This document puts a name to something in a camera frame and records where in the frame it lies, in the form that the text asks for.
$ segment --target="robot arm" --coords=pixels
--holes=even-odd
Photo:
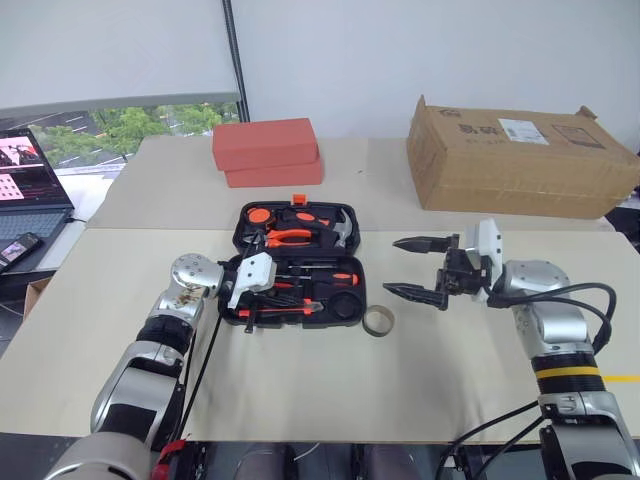
[[[169,287],[158,297],[98,394],[91,435],[58,460],[45,480],[147,480],[151,450],[161,450],[182,417],[184,356],[207,299],[231,301],[273,285],[275,264],[266,253],[243,259],[237,272],[189,253],[171,266]]]
[[[640,459],[615,397],[605,390],[582,311],[561,303],[569,294],[523,301],[525,297],[569,287],[569,278],[546,261],[502,264],[502,236],[493,220],[468,235],[458,248],[457,235],[446,239],[415,237],[394,245],[409,251],[445,253],[435,290],[388,283],[403,298],[446,310],[449,295],[472,295],[490,307],[510,307],[516,330],[536,374],[538,403],[551,424],[540,430],[547,476],[592,479],[607,474],[640,476]]]

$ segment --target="tool tray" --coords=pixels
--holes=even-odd
[[[340,246],[336,245],[340,234],[334,229],[336,224],[344,228],[345,214],[351,231],[345,234],[344,246]],[[278,232],[282,231],[292,234],[280,237]],[[307,203],[300,196],[294,196],[291,203],[249,203],[240,213],[233,244],[240,254],[227,262],[228,269],[235,271],[243,255],[267,252],[277,270],[273,288],[244,292],[236,309],[229,309],[225,301],[218,302],[219,312],[230,324],[250,323],[248,329],[279,328],[285,323],[325,328],[355,325],[362,320],[367,303],[366,283],[362,264],[353,257],[360,244],[360,231],[355,211],[349,205]],[[309,266],[326,268],[306,268]],[[312,308],[302,311],[305,305]]]

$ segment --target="tree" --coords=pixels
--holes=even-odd
[[[102,148],[120,155],[135,153],[147,135],[169,133],[169,127],[159,114],[149,113],[142,107],[97,110],[91,117],[104,135],[100,135]]]
[[[179,125],[177,129],[185,135],[202,135],[222,123],[222,115],[207,104],[175,105],[169,111]]]
[[[71,127],[63,126],[42,128],[31,125],[29,128],[42,150],[46,152],[52,167],[64,166],[60,162],[73,157],[80,157],[76,159],[74,166],[94,165],[95,154],[91,152],[101,147],[99,139],[93,135],[73,133]]]
[[[95,165],[102,160],[98,156],[107,152],[123,157],[135,154],[148,135],[202,135],[221,123],[238,121],[234,103],[108,108],[90,113],[101,132],[95,136],[73,132],[67,126],[30,127],[53,167]]]

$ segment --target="yellow stripe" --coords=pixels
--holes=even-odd
[[[639,383],[640,375],[605,375],[602,377],[609,383]]]
[[[598,375],[600,376],[600,370],[598,367],[561,367],[561,368],[548,368],[546,370],[539,370],[536,372],[536,377],[549,378],[549,377],[563,377],[566,375]]]

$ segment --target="laptop keyboard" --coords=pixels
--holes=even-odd
[[[41,238],[51,235],[65,212],[0,215],[0,238],[13,240],[23,233],[35,233]]]

